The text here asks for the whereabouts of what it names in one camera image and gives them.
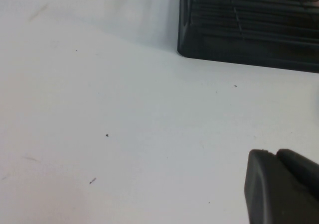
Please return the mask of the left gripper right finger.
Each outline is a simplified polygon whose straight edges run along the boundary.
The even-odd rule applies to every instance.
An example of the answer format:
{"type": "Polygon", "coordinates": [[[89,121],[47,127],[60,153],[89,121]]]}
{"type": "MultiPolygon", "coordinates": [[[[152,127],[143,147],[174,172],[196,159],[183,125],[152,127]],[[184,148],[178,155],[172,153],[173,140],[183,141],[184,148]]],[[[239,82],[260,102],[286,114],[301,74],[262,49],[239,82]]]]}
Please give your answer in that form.
{"type": "Polygon", "coordinates": [[[319,199],[319,165],[289,149],[280,149],[277,158],[288,171],[314,196],[319,199]]]}

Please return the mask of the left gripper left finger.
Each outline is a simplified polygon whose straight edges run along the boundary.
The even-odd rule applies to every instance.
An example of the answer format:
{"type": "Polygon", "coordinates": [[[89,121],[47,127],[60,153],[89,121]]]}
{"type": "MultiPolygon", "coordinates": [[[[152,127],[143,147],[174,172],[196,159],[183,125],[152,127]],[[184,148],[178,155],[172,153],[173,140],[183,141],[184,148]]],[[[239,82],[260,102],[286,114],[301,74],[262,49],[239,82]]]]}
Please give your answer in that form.
{"type": "Polygon", "coordinates": [[[252,224],[319,222],[319,200],[266,150],[249,152],[244,194],[252,224]]]}

